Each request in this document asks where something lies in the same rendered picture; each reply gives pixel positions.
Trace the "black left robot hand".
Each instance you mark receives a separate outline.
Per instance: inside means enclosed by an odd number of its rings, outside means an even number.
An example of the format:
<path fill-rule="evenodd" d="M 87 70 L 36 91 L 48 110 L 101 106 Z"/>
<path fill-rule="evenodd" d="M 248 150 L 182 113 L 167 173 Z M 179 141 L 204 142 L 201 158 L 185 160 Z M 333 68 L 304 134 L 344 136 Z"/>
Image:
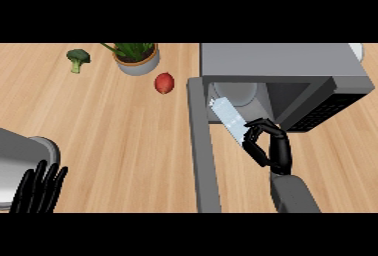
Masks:
<path fill-rule="evenodd" d="M 50 214 L 67 174 L 68 167 L 59 167 L 58 163 L 48 166 L 48 161 L 42 160 L 37 167 L 24 173 L 9 212 Z"/>

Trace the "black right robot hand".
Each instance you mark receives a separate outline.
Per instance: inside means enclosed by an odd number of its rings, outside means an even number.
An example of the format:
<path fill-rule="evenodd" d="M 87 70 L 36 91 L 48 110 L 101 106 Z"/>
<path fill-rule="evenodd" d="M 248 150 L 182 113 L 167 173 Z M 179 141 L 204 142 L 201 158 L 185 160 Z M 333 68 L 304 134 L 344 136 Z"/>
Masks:
<path fill-rule="evenodd" d="M 287 132 L 275 125 L 269 118 L 259 118 L 245 124 L 242 148 L 262 167 L 269 166 L 278 175 L 290 175 L 293 168 L 291 145 Z M 269 152 L 257 144 L 262 133 L 270 135 Z"/>

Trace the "white milk carton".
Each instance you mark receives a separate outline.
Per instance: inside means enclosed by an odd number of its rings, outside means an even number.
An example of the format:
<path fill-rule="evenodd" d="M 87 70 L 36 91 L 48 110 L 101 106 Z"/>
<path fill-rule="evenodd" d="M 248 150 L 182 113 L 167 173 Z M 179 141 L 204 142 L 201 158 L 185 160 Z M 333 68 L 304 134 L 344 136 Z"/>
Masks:
<path fill-rule="evenodd" d="M 245 120 L 234 107 L 229 99 L 226 97 L 211 98 L 208 103 L 210 109 L 216 114 L 226 130 L 229 131 L 238 144 L 244 142 L 244 135 L 248 131 L 245 127 Z"/>

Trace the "grey microwave door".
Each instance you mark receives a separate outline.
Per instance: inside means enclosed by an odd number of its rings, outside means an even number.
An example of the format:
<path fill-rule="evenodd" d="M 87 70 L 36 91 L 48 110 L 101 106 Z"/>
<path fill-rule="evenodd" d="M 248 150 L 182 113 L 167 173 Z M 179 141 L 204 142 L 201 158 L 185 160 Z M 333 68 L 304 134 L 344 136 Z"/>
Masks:
<path fill-rule="evenodd" d="M 197 207 L 200 213 L 220 213 L 220 195 L 201 78 L 189 78 L 188 108 L 195 174 Z"/>

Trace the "grey microwave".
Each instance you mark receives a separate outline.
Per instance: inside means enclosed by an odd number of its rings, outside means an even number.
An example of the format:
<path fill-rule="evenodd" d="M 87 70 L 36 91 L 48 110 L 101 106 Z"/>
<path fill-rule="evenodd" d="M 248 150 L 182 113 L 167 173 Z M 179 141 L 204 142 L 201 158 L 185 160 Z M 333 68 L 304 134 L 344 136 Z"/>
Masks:
<path fill-rule="evenodd" d="M 375 89 L 346 43 L 204 43 L 206 97 L 225 97 L 245 120 L 304 133 Z"/>

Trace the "red sweet potato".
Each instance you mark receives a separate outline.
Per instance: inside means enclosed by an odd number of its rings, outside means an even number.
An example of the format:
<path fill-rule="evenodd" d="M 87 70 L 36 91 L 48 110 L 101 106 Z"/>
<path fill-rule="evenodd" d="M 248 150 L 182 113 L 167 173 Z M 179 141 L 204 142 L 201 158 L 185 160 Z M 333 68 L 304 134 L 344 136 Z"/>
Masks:
<path fill-rule="evenodd" d="M 155 89 L 161 94 L 172 92 L 175 88 L 175 78 L 169 73 L 161 73 L 155 78 Z"/>

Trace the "potted green plant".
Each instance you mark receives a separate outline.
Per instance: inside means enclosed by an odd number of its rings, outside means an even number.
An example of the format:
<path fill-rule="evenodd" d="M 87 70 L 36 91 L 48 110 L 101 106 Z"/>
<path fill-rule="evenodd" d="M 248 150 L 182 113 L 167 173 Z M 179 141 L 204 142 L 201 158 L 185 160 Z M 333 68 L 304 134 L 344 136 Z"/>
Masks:
<path fill-rule="evenodd" d="M 112 52 L 120 70 L 132 76 L 148 74 L 160 63 L 157 43 L 115 43 L 102 46 Z"/>

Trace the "green broccoli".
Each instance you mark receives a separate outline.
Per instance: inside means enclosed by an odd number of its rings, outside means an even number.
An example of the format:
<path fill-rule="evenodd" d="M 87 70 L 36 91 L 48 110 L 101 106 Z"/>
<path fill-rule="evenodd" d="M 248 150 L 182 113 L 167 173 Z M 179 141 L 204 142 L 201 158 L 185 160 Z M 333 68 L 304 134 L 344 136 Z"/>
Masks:
<path fill-rule="evenodd" d="M 90 62 L 90 54 L 83 49 L 73 49 L 67 52 L 67 57 L 73 63 L 71 72 L 79 74 L 81 65 Z"/>

